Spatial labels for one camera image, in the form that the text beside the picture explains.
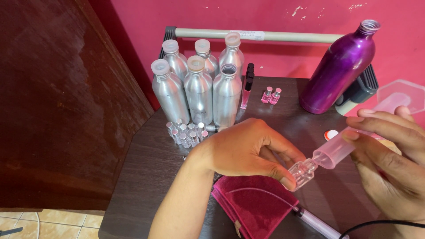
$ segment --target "hand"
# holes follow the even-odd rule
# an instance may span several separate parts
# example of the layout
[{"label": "hand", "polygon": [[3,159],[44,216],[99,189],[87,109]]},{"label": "hand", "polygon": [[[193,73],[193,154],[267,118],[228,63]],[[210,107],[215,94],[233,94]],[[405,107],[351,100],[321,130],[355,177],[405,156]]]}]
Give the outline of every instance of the hand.
[{"label": "hand", "polygon": [[295,188],[294,177],[273,152],[291,167],[306,157],[263,120],[247,119],[214,134],[196,146],[188,158],[203,159],[204,167],[226,176],[270,176],[286,188]]},{"label": "hand", "polygon": [[424,223],[425,130],[405,106],[398,107],[395,115],[364,109],[357,115],[347,118],[350,127],[374,132],[394,142],[403,153],[394,153],[370,136],[344,131],[343,139],[356,147],[351,159],[365,191],[389,219]]}]

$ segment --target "pink perfume bottle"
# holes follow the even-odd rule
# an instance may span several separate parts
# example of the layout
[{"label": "pink perfume bottle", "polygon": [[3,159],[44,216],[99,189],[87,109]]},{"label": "pink perfume bottle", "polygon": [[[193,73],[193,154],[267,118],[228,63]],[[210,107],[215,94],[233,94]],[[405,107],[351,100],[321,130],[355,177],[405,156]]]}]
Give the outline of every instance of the pink perfume bottle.
[{"label": "pink perfume bottle", "polygon": [[263,102],[264,104],[267,104],[269,102],[269,99],[272,96],[272,90],[273,88],[271,88],[270,86],[267,87],[266,92],[263,94],[263,98],[261,98],[261,102]]},{"label": "pink perfume bottle", "polygon": [[282,90],[280,88],[276,88],[276,91],[272,94],[272,97],[270,97],[270,104],[276,105],[281,96],[281,92]]},{"label": "pink perfume bottle", "polygon": [[241,109],[247,109],[246,106],[248,104],[249,94],[251,93],[251,87],[253,82],[253,78],[247,78],[245,81],[245,89],[242,91]]}]

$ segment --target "fingernail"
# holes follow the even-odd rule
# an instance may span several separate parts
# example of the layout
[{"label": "fingernail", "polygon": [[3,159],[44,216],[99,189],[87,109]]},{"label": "fingernail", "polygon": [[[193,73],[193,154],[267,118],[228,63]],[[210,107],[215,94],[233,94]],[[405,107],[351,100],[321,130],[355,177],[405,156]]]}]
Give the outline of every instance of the fingernail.
[{"label": "fingernail", "polygon": [[376,111],[374,111],[374,110],[368,110],[368,109],[364,109],[363,110],[363,113],[366,113],[366,114],[373,114],[373,113],[375,113]]},{"label": "fingernail", "polygon": [[407,107],[403,107],[403,112],[404,112],[405,114],[408,114],[408,115],[410,115],[410,114],[411,114],[411,113],[410,113],[409,108],[407,108]]},{"label": "fingernail", "polygon": [[362,122],[364,120],[365,120],[365,118],[363,118],[363,117],[351,117],[351,119],[350,119],[350,121],[351,122],[354,122],[354,123],[356,123],[356,122]]},{"label": "fingernail", "polygon": [[289,180],[288,178],[286,178],[286,177],[283,177],[283,178],[280,180],[280,182],[281,182],[281,184],[282,184],[283,186],[285,186],[287,189],[293,189],[293,188],[294,188],[294,183],[293,183],[291,180]]},{"label": "fingernail", "polygon": [[345,130],[343,131],[342,137],[348,140],[357,140],[360,137],[360,134],[355,131]]}]

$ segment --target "purple aluminum bottle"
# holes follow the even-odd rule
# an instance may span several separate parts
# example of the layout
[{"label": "purple aluminum bottle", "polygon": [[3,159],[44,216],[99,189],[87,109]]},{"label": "purple aluminum bottle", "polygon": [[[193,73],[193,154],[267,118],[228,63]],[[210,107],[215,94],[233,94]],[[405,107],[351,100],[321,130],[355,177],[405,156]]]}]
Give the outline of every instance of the purple aluminum bottle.
[{"label": "purple aluminum bottle", "polygon": [[314,114],[326,112],[368,67],[375,55],[372,36],[380,27],[377,21],[364,20],[354,33],[329,47],[299,97],[305,110]]}]

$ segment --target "pink wall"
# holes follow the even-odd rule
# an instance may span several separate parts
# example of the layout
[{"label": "pink wall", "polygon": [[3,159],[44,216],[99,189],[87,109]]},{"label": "pink wall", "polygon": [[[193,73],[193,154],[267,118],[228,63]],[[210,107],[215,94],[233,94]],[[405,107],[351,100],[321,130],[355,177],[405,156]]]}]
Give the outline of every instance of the pink wall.
[{"label": "pink wall", "polygon": [[[379,84],[406,79],[425,85],[419,71],[425,63],[423,1],[89,1],[154,108],[158,103],[150,89],[150,65],[158,58],[167,25],[346,34],[354,31],[360,21],[374,19],[382,24],[374,36],[377,52],[373,65]],[[180,39],[180,52],[187,57],[194,55],[196,40]],[[211,40],[211,46],[216,57],[225,47],[223,40]],[[266,41],[241,44],[245,61],[255,64],[255,74],[271,77],[311,77],[328,47],[329,44]],[[374,104],[376,99],[372,98],[363,107]],[[416,115],[422,125],[424,116],[425,113]]]}]

